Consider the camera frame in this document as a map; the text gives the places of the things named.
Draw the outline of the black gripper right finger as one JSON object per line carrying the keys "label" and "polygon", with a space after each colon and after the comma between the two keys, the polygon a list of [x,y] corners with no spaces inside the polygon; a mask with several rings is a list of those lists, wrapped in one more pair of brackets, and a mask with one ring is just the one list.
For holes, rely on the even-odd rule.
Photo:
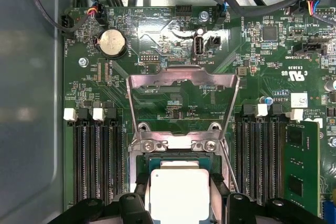
{"label": "black gripper right finger", "polygon": [[209,176],[209,196],[215,223],[326,223],[282,198],[259,205],[244,194],[232,193],[218,173]]}

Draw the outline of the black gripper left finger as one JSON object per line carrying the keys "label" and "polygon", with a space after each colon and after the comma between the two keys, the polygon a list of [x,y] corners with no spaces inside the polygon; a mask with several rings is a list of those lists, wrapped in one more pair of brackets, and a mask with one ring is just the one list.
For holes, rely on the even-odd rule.
{"label": "black gripper left finger", "polygon": [[140,173],[132,193],[117,195],[106,205],[98,198],[84,199],[61,214],[62,223],[154,223],[145,209],[145,190],[149,174]]}

